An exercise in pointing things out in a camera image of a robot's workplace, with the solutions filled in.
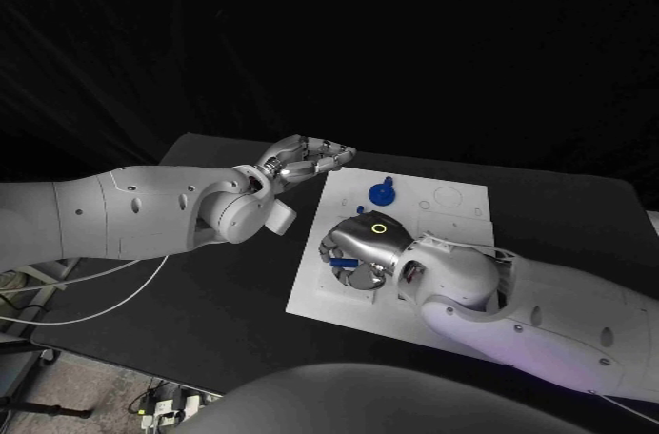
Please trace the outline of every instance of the black background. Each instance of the black background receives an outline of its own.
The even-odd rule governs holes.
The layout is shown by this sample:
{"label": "black background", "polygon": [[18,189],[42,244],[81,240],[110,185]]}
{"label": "black background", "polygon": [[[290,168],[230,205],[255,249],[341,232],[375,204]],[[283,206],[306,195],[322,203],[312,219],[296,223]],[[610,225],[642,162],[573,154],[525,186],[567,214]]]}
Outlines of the black background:
{"label": "black background", "polygon": [[5,180],[299,133],[613,176],[659,208],[658,0],[2,3]]}

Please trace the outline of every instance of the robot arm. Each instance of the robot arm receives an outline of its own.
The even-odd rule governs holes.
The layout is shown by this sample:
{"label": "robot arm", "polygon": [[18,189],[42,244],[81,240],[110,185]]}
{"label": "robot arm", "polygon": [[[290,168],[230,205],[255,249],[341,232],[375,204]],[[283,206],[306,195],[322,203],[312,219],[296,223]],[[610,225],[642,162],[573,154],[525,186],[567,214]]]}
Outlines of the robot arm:
{"label": "robot arm", "polygon": [[338,281],[378,289],[388,277],[436,333],[557,385],[659,402],[659,303],[577,269],[480,250],[493,249],[413,238],[377,211],[320,244]]}
{"label": "robot arm", "polygon": [[251,166],[131,167],[69,182],[0,184],[0,272],[64,258],[149,259],[283,234],[296,212],[274,198],[341,168],[354,148],[280,141]]}

